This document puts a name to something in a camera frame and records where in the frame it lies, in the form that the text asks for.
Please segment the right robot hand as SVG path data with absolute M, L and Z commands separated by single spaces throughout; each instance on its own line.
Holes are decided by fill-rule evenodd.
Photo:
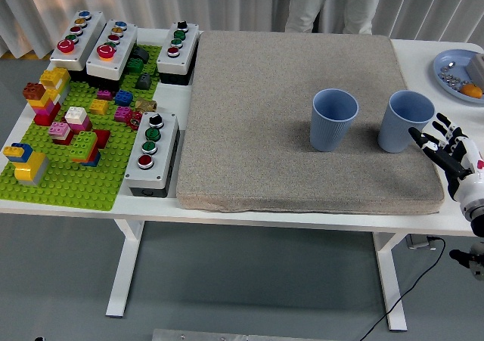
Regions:
M 473 140 L 460 126 L 441 113 L 432 126 L 443 139 L 423 133 L 415 127 L 408 132 L 425 155 L 441 168 L 448 182 L 450 197 L 460 203 L 466 217 L 483 206 L 483 158 Z

